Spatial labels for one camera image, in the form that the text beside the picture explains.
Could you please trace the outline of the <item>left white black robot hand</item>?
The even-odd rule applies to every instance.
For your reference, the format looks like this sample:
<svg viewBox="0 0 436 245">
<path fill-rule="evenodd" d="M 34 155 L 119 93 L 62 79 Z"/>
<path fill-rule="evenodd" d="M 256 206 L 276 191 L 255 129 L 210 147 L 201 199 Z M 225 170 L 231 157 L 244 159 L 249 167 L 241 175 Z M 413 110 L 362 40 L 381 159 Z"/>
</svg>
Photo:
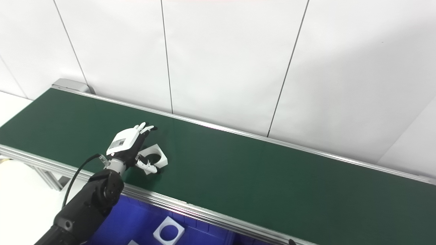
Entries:
<svg viewBox="0 0 436 245">
<path fill-rule="evenodd" d="M 152 174 L 159 173 L 159 169 L 154 164 L 146 161 L 146 157 L 140 155 L 146 137 L 154 130 L 157 130 L 157 127 L 142 122 L 118 132 L 106 151 L 108 162 L 105 163 L 104 169 L 111 169 L 123 175 L 129 168 L 137 166 Z"/>
</svg>

